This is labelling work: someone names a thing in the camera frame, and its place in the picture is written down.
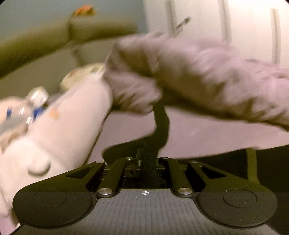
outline metal rivet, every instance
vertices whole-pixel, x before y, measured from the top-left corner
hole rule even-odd
[[[112,193],[112,190],[110,188],[101,188],[98,190],[98,193],[101,195],[109,195]]]
[[[182,195],[189,195],[192,193],[192,190],[190,188],[180,188],[178,192]]]

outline bottle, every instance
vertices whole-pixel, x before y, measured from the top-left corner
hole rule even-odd
[[[27,124],[32,123],[40,114],[43,113],[43,105],[48,99],[48,92],[44,87],[32,89],[21,106],[9,107],[6,114],[6,119],[13,116],[21,116]]]

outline white cloth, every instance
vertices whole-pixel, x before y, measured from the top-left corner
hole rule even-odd
[[[0,216],[13,220],[12,201],[21,188],[82,166],[111,106],[109,85],[92,75],[48,107],[26,136],[12,141],[0,157]],[[58,118],[51,115],[54,108]]]
[[[113,47],[104,76],[115,105],[126,111],[150,112],[166,88],[214,113],[289,125],[289,69],[245,59],[218,40],[124,37]]]

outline white wall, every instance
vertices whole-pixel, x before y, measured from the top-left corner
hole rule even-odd
[[[140,32],[146,32],[142,0],[5,0],[0,5],[0,39],[68,17],[85,4],[92,4],[101,15],[135,19]]]
[[[150,31],[168,32],[165,0],[144,0]],[[280,19],[280,64],[289,67],[289,4],[285,0],[174,0],[177,23],[191,22],[178,36],[224,39],[222,3],[226,5],[230,43],[246,58],[272,62],[275,37],[272,8]]]

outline circular pad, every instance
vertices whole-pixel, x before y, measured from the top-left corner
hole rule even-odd
[[[223,199],[229,205],[237,208],[246,208],[257,202],[257,197],[254,193],[240,188],[226,191]]]
[[[59,189],[45,189],[35,194],[34,202],[44,208],[53,208],[62,205],[67,200],[67,195]]]

